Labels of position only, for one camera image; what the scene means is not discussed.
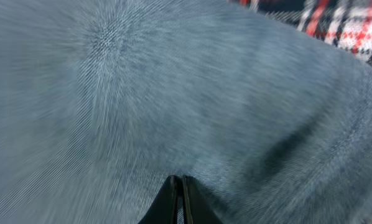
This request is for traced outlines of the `red navy plaid shirt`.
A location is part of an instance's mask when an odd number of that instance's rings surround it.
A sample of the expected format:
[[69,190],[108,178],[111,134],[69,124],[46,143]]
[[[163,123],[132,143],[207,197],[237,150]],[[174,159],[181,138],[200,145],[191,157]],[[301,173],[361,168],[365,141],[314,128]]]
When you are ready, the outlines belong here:
[[232,0],[372,66],[372,0]]

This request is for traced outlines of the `blue denim jeans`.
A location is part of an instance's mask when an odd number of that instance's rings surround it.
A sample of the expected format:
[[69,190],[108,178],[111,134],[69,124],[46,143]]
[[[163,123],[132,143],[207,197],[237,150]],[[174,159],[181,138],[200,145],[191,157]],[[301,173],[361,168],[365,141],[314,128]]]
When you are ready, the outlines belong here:
[[372,223],[372,67],[226,1],[0,1],[0,223]]

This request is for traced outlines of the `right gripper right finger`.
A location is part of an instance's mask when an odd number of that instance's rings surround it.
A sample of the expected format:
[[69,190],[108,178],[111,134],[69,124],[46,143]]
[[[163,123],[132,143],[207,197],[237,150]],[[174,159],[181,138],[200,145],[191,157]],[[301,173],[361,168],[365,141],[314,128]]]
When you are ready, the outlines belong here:
[[185,224],[223,224],[200,192],[196,178],[183,176],[182,188]]

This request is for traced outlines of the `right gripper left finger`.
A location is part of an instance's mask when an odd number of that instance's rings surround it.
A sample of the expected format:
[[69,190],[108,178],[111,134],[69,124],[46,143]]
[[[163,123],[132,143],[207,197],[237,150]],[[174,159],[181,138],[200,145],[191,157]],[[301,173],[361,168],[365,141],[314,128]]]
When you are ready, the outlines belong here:
[[170,175],[138,224],[177,224],[179,197],[180,179]]

